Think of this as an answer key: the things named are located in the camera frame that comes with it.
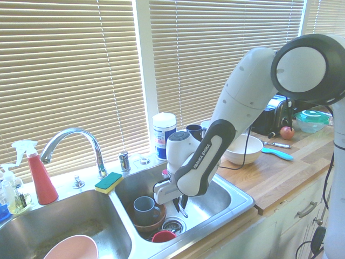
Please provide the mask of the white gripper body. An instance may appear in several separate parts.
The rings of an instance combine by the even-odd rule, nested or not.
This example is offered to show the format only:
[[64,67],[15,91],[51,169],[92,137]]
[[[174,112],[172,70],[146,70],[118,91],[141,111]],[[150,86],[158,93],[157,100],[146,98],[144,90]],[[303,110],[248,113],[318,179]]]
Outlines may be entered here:
[[170,180],[156,183],[153,187],[153,192],[154,200],[159,205],[172,201],[182,195],[176,184]]

